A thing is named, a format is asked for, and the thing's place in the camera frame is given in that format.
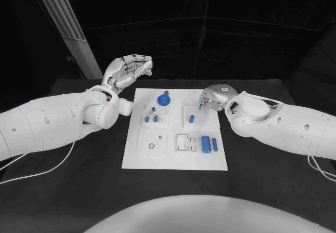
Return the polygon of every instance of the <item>blue object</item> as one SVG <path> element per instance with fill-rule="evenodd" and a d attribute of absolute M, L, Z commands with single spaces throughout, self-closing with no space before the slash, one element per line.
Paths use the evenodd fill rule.
<path fill-rule="evenodd" d="M 167 105 L 170 104 L 168 91 L 165 91 L 164 94 L 158 96 L 158 98 L 157 98 L 157 103 L 158 103 L 161 106 L 167 106 Z"/>
<path fill-rule="evenodd" d="M 216 139 L 214 138 L 211 139 L 211 145 L 213 145 L 213 151 L 217 151 L 217 148 L 216 148 Z"/>
<path fill-rule="evenodd" d="M 211 146 L 210 146 L 208 136 L 201 136 L 200 141 L 201 141 L 201 152 L 203 153 L 210 153 L 211 152 Z"/>
<path fill-rule="evenodd" d="M 193 118 L 194 118 L 194 116 L 190 115 L 188 123 L 193 123 Z"/>

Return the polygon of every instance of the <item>black table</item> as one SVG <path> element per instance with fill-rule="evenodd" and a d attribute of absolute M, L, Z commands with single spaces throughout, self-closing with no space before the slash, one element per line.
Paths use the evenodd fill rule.
<path fill-rule="evenodd" d="M 237 92 L 294 104 L 279 80 L 138 80 L 119 94 L 133 99 L 135 88 L 203 89 L 226 83 Z M 82 92 L 97 80 L 57 80 L 50 95 Z M 50 173 L 0 185 L 0 232 L 83 232 L 133 204 L 172 195 L 204 194 L 272 206 L 336 231 L 336 183 L 309 168 L 307 157 L 237 136 L 219 114 L 227 171 L 120 169 L 129 117 L 108 130 L 76 141 L 71 153 Z M 28 154 L 1 180 L 43 172 L 67 154 L 70 145 Z M 334 172 L 330 161 L 319 166 Z"/>

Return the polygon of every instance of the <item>white platform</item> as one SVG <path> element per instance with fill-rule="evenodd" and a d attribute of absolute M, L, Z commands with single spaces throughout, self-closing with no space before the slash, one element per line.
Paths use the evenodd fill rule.
<path fill-rule="evenodd" d="M 168 91 L 170 104 L 159 106 L 157 97 Z M 198 110 L 197 98 L 203 90 L 136 89 L 129 120 L 120 168 L 227 170 L 217 113 L 211 109 Z M 195 151 L 177 150 L 177 134 L 195 138 Z M 216 139 L 217 152 L 203 153 L 200 137 Z"/>

